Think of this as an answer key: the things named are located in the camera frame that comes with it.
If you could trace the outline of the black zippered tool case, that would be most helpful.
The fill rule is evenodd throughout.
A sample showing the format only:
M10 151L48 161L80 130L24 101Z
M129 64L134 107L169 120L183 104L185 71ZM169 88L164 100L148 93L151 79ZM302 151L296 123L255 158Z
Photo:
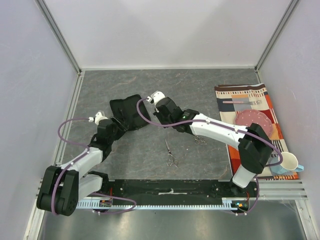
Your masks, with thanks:
M137 102L141 99L139 94L135 94L125 99L113 99L109 101L113 116L123 123L128 131L139 130L149 124L141 118L137 111Z

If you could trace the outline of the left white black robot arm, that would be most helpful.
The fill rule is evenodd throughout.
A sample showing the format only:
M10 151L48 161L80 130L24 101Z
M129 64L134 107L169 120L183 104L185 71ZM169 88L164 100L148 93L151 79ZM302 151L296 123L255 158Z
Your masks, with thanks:
M91 193L106 196L110 185L104 177L90 172L111 153L112 144L128 131L128 125L118 119L99 121L97 131L85 150L61 166L49 166L44 173L36 207L54 215L70 216L78 201Z

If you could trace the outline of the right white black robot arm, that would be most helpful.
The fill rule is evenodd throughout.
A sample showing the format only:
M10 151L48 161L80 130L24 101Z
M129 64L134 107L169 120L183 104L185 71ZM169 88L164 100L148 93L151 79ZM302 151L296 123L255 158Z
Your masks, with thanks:
M196 110L182 110L171 98L165 96L154 97L151 103L154 104L153 114L165 127L172 127L179 133L217 140L238 151L240 166L229 184L229 191L233 196L242 196L250 181L261 174L267 165L273 148L260 125L224 123Z

